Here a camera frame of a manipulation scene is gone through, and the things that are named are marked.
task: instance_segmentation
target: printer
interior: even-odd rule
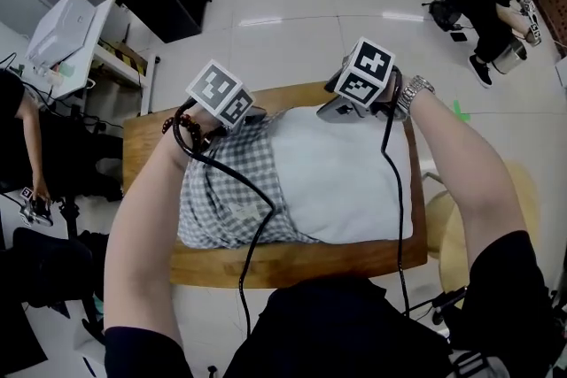
[[[43,68],[65,60],[85,43],[95,10],[87,0],[59,0],[37,25],[26,58]]]

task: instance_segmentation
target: wristwatch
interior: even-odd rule
[[[398,107],[402,112],[409,115],[409,107],[412,101],[420,90],[428,89],[431,93],[435,94],[435,88],[422,76],[416,76],[401,92],[400,99],[398,99]]]

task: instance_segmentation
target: wooden tabletop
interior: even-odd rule
[[[324,82],[257,91],[255,105],[268,113],[333,98]],[[124,124],[124,188],[128,190],[161,137],[161,126],[175,109],[127,120]],[[416,138],[411,122],[404,124],[411,163],[412,222],[414,233],[403,241],[403,267],[427,261],[425,206]],[[202,287],[236,288],[248,247],[237,250],[190,249],[177,241],[171,258],[171,282]],[[350,274],[374,277],[397,271],[397,241],[354,244],[277,243],[258,245],[245,279],[250,289],[273,289],[315,277]]]

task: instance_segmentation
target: green tape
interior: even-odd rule
[[[71,77],[74,73],[74,66],[61,62],[58,73],[65,77]]]
[[[470,121],[470,115],[468,113],[461,113],[461,105],[456,99],[453,101],[454,114],[462,121]]]

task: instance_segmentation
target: desk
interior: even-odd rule
[[[114,73],[126,80],[130,85],[138,86],[139,84],[142,87],[141,114],[145,115],[150,109],[151,83],[153,81],[156,56],[155,54],[149,56],[146,74],[141,75],[137,70],[126,65],[119,58],[108,52],[108,50],[98,45],[98,39],[103,31],[113,3],[114,0],[105,0],[97,7],[84,45],[64,60],[64,63],[72,69],[72,74],[63,76],[63,83],[52,87],[51,97],[55,99],[61,98],[83,89],[87,85],[89,78],[90,64],[93,60],[97,60],[111,68]]]
[[[325,82],[292,85],[257,91],[256,105],[268,113],[305,105],[318,105],[333,95]],[[161,137],[164,120],[175,109],[157,112],[124,123],[124,188],[128,190]],[[403,266],[411,268],[427,261],[425,207],[416,138],[411,122],[405,124],[412,168],[412,221],[414,234],[403,241]],[[190,249],[179,240],[171,258],[171,282],[203,287],[236,288],[248,247],[237,250]],[[256,247],[245,280],[249,289],[282,288],[326,275],[352,274],[374,277],[397,271],[397,241],[354,244],[277,243]]]

